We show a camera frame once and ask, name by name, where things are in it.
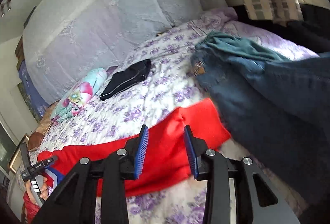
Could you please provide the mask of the red track pants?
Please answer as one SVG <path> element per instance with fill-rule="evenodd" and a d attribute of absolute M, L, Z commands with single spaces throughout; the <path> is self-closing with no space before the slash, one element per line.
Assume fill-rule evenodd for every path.
<path fill-rule="evenodd" d="M 101 223 L 127 223 L 126 198 L 160 191 L 191 175 L 184 127 L 217 149 L 230 137 L 210 99 L 178 107 L 153 127 L 142 174 L 134 179 L 134 148 L 139 134 L 98 145 L 69 145 L 44 151 L 38 160 L 56 156 L 44 175 L 53 189 L 42 207 L 26 201 L 28 223 L 94 223 L 101 198 Z"/>

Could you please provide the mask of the orange brown pillow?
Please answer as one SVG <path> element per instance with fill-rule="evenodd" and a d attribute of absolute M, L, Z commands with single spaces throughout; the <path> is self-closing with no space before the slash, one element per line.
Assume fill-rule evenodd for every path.
<path fill-rule="evenodd" d="M 53 124 L 50 116 L 57 104 L 58 104 L 58 102 L 55 102 L 46 109 L 44 116 L 41 118 L 41 121 L 40 121 L 37 129 L 31 134 L 29 141 L 28 141 L 28 145 L 27 145 L 27 149 L 29 152 L 38 150 L 45 135 L 50 130 L 50 128 Z"/>

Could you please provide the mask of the black folded shorts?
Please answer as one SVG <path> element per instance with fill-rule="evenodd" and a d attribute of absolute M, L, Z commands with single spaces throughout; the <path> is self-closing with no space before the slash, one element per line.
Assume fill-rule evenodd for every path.
<path fill-rule="evenodd" d="M 132 64 L 124 71 L 113 74 L 110 82 L 99 96 L 100 100 L 107 100 L 145 81 L 149 75 L 151 66 L 151 60 L 146 59 Z"/>

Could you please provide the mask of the colourful floral folded blanket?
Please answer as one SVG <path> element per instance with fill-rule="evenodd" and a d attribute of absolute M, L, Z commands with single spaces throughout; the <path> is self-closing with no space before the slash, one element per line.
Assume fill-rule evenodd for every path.
<path fill-rule="evenodd" d="M 107 72 L 104 68 L 96 68 L 88 72 L 58 102 L 50 116 L 53 124 L 57 125 L 77 116 L 106 79 Z"/>

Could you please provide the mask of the blue denim jeans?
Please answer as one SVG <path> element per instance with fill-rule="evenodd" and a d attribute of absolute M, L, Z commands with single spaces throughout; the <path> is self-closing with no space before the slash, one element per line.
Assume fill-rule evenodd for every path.
<path fill-rule="evenodd" d="M 198 45 L 197 80 L 233 139 L 311 206 L 329 205 L 329 55 L 272 61 Z"/>

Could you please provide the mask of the green knit pants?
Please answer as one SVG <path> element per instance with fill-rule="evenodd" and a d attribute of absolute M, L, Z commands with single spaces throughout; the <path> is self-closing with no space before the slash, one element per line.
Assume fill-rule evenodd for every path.
<path fill-rule="evenodd" d="M 195 45 L 195 48 L 196 50 L 213 50 L 215 53 L 253 60 L 289 61 L 288 58 L 280 53 L 265 48 L 253 40 L 232 36 L 223 32 L 210 32 L 203 41 Z"/>

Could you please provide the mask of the lavender lace headboard cover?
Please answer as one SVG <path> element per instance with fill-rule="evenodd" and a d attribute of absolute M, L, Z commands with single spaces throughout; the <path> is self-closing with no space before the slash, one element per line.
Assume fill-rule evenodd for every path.
<path fill-rule="evenodd" d="M 90 70 L 119 66 L 144 41 L 224 6 L 225 0 L 43 0 L 24 29 L 26 67 L 53 103 Z"/>

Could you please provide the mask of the gold picture frame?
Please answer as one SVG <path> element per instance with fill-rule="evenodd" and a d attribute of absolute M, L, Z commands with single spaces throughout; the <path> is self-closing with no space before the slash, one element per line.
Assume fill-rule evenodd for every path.
<path fill-rule="evenodd" d="M 13 156 L 11 157 L 11 159 L 9 161 L 8 167 L 9 167 L 9 170 L 13 174 L 16 174 L 17 173 L 18 168 L 20 167 L 20 165 L 22 163 L 20 146 L 23 143 L 28 144 L 29 139 L 30 139 L 30 136 L 28 134 L 25 134 L 23 136 L 23 138 L 21 139 L 21 141 L 18 143 L 17 148 L 16 148 L 15 152 L 13 153 Z"/>

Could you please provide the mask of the blue patterned wall cloth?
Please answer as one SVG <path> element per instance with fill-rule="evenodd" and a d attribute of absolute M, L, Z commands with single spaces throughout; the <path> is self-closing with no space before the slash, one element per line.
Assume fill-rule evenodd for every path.
<path fill-rule="evenodd" d="M 37 122 L 40 122 L 49 104 L 44 101 L 32 83 L 24 60 L 18 68 L 18 76 L 21 80 L 21 83 L 18 84 L 18 89 L 32 116 Z"/>

